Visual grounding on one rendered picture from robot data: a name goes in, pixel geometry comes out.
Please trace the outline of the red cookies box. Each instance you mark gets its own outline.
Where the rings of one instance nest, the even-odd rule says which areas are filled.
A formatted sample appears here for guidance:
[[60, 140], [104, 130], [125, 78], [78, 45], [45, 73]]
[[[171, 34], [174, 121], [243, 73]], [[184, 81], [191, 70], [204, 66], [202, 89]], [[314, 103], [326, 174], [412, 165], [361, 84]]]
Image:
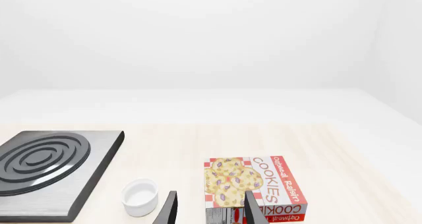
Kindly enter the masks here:
[[206, 224], [247, 224], [246, 192], [253, 193], [269, 223], [305, 219], [308, 203], [282, 156], [204, 162]]

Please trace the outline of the flat black stove plate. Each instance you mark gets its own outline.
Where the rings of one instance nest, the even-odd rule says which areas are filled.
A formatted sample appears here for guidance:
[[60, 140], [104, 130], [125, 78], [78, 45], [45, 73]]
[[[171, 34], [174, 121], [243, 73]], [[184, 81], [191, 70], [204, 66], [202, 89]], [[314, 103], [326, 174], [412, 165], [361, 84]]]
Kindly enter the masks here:
[[122, 130], [25, 130], [0, 145], [0, 223], [71, 223]]

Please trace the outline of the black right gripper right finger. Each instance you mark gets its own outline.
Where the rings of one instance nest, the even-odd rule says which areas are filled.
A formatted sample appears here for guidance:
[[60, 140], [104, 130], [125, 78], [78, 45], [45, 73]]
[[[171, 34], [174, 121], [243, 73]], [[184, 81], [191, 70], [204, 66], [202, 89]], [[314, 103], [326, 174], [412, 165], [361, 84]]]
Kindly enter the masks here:
[[269, 224], [255, 200], [253, 192], [245, 192], [245, 217], [247, 224]]

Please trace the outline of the small white ramekin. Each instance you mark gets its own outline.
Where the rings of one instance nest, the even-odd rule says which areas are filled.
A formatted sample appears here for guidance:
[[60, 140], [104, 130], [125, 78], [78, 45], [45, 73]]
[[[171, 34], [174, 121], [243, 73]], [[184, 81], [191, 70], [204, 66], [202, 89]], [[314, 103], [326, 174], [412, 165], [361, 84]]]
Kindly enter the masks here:
[[148, 215], [158, 205], [158, 187], [150, 179], [134, 180], [123, 188], [121, 202], [131, 217]]

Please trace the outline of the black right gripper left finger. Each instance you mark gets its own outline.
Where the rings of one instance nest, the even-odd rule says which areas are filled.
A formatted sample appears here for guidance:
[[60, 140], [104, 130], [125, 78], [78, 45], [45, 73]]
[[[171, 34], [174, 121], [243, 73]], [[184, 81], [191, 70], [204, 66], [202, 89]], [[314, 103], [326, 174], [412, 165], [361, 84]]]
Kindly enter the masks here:
[[169, 192], [167, 199], [162, 206], [153, 224], [175, 224], [177, 218], [177, 192]]

